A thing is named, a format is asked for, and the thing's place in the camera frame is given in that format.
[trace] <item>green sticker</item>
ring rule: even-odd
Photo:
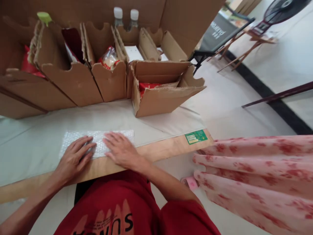
[[[203,130],[191,132],[191,133],[185,134],[185,136],[190,145],[208,139]]]

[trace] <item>green bottle cap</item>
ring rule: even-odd
[[[46,12],[43,12],[43,11],[37,12],[37,16],[42,22],[46,24],[46,26],[48,26],[49,22],[52,21],[50,15]]]

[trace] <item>black chair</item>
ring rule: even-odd
[[[216,54],[216,52],[222,48],[229,40],[231,40],[234,36],[240,33],[244,28],[246,28],[249,24],[255,21],[255,18],[248,18],[247,16],[241,15],[231,9],[227,4],[224,6],[232,13],[232,16],[238,17],[239,19],[247,21],[245,25],[241,28],[236,27],[230,21],[225,19],[220,13],[217,14],[214,21],[211,23],[210,27],[204,34],[202,44],[199,50],[195,50],[192,56],[189,58],[189,61],[195,59],[197,64],[194,64],[196,67],[193,74],[200,68],[201,63],[208,57],[212,57]],[[223,31],[215,22],[223,25],[225,31]],[[216,36],[216,33],[221,34],[221,39],[217,40],[220,35]]]

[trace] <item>electric fan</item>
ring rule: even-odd
[[[265,11],[264,19],[251,31],[264,34],[272,25],[279,24],[298,14],[311,0],[275,0]]]

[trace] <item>wooden table edge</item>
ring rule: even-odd
[[[213,145],[214,140],[209,131],[207,129],[204,129],[203,131],[208,138],[205,141],[189,145],[185,135],[180,135],[137,147],[137,151],[151,161],[156,162],[158,160],[189,153]],[[107,157],[96,158],[92,160],[82,174],[74,179],[69,185],[123,170],[124,168],[115,165],[111,159]],[[48,172],[0,187],[0,204],[29,197],[51,174],[52,172]]]

